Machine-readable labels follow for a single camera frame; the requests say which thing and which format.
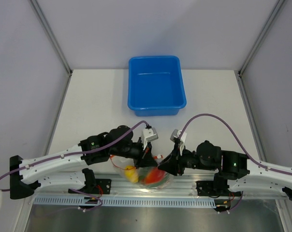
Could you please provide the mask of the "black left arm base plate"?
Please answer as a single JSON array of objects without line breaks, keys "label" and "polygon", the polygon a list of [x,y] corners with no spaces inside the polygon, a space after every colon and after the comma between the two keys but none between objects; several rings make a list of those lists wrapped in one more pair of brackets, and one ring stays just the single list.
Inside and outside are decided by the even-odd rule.
[{"label": "black left arm base plate", "polygon": [[93,189],[93,194],[109,195],[111,192],[112,180],[111,179],[96,179],[96,186]]}]

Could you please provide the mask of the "clear orange zip top bag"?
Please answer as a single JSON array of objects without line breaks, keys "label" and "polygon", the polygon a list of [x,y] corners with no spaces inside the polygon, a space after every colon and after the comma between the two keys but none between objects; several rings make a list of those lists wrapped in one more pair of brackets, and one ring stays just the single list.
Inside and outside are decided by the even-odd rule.
[{"label": "clear orange zip top bag", "polygon": [[[110,161],[115,171],[124,179],[126,179],[124,175],[124,169],[126,168],[126,166],[128,165],[134,166],[133,159],[129,159],[129,158],[111,155]],[[146,174],[150,172],[153,168],[157,168],[157,167],[145,167],[145,168],[137,169],[138,174],[139,174],[139,180],[137,183],[132,183],[132,184],[138,185],[146,189],[151,189],[151,188],[162,189],[172,183],[172,181],[174,180],[174,176],[166,172],[165,177],[160,182],[155,183],[155,184],[145,185],[143,183],[143,179],[145,178]]]}]

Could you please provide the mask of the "red chili pepper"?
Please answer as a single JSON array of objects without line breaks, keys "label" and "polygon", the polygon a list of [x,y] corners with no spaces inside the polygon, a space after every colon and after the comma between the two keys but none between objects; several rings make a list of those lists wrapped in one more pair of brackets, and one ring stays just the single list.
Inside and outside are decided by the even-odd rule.
[{"label": "red chili pepper", "polygon": [[166,172],[159,170],[158,168],[153,168],[150,172],[148,172],[143,179],[143,183],[145,185],[155,184],[163,180]]}]

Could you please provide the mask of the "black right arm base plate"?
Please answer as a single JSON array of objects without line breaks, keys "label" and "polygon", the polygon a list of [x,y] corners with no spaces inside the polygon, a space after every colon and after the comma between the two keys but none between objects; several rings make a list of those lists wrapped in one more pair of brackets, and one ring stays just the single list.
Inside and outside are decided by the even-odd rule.
[{"label": "black right arm base plate", "polygon": [[211,198],[228,197],[231,194],[236,197],[241,196],[241,192],[232,192],[229,190],[227,181],[217,183],[215,181],[197,181],[196,190],[198,196],[207,196]]}]

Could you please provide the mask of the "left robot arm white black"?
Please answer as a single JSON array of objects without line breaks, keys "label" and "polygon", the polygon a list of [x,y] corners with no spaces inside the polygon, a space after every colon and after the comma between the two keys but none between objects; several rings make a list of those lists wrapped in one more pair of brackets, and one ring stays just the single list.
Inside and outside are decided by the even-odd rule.
[{"label": "left robot arm white black", "polygon": [[158,139],[155,128],[146,126],[137,142],[132,138],[132,129],[121,125],[46,157],[10,157],[10,198],[23,199],[40,190],[93,193],[97,182],[89,166],[106,162],[111,156],[133,160],[136,169],[156,167],[151,153],[151,142]]}]

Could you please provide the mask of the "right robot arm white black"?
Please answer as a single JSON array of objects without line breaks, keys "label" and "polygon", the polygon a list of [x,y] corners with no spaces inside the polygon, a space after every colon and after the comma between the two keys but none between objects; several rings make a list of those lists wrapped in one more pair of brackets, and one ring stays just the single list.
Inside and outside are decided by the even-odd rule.
[{"label": "right robot arm white black", "polygon": [[175,145],[158,169],[174,176],[186,169],[214,171],[213,180],[197,181],[198,196],[218,198],[248,192],[274,194],[292,201],[292,168],[251,160],[246,154],[222,150],[209,141],[192,152]]}]

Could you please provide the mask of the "yellow orange bell pepper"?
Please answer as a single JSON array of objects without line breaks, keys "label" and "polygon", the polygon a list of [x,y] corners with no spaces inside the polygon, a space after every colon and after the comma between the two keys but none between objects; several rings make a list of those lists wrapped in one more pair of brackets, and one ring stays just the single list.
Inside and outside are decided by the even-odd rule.
[{"label": "yellow orange bell pepper", "polygon": [[129,180],[131,183],[137,183],[139,180],[139,174],[137,169],[134,166],[128,165],[124,169],[124,175],[127,180]]}]

